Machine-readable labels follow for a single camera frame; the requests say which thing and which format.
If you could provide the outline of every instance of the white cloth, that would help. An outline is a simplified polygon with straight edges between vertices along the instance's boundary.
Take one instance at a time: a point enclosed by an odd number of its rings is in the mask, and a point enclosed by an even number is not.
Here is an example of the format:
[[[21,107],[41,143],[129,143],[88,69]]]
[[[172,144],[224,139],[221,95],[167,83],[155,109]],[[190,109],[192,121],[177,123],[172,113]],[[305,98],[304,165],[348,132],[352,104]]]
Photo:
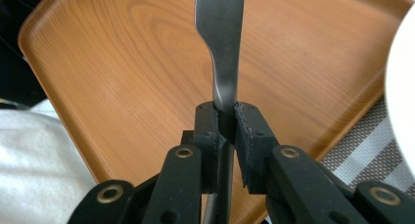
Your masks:
[[[0,111],[0,223],[66,223],[95,185],[48,101]]]

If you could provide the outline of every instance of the metal screw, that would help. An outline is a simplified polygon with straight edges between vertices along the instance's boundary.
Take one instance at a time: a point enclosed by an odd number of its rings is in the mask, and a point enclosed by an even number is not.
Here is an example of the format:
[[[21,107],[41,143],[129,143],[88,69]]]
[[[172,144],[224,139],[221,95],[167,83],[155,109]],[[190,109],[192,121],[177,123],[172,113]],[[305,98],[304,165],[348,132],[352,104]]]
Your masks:
[[[300,155],[299,152],[297,152],[296,150],[288,149],[288,148],[281,150],[281,154],[284,157],[290,157],[290,158],[298,157]]]
[[[120,185],[110,185],[98,193],[97,201],[100,203],[114,202],[122,196],[122,193],[124,190]]]
[[[369,193],[378,202],[382,202],[388,205],[400,204],[400,197],[386,188],[372,187],[369,189]]]
[[[177,157],[191,157],[193,155],[193,151],[190,149],[179,149],[175,154]]]

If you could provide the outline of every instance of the wooden tray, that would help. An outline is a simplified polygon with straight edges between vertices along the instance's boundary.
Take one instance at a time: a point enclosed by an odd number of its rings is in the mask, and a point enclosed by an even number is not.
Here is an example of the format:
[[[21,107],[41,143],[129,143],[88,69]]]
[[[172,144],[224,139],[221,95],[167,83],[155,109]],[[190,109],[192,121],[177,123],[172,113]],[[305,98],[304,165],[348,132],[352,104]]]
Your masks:
[[[322,158],[383,94],[410,0],[246,0],[239,100]],[[194,0],[44,0],[20,46],[98,182],[139,184],[211,100]],[[231,223],[257,223],[235,164]]]

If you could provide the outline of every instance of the brown tray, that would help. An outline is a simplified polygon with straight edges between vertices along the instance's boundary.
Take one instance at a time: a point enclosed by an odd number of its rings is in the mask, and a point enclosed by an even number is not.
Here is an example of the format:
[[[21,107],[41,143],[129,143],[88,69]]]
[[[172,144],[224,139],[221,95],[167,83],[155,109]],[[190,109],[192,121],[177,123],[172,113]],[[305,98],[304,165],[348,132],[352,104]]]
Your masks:
[[[239,100],[283,144],[322,158],[382,96],[410,0],[246,0]],[[44,0],[20,45],[97,181],[135,185],[211,100],[194,0]],[[231,223],[257,223],[235,164]]]

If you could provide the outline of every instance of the striped fabric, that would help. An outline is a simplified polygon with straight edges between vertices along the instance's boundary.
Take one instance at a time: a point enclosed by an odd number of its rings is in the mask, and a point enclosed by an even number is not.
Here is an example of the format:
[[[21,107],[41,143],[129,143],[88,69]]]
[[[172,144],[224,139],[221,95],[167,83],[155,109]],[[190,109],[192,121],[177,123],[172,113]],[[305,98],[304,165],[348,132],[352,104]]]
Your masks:
[[[415,179],[397,147],[384,98],[321,162],[352,188],[377,180],[415,198]]]

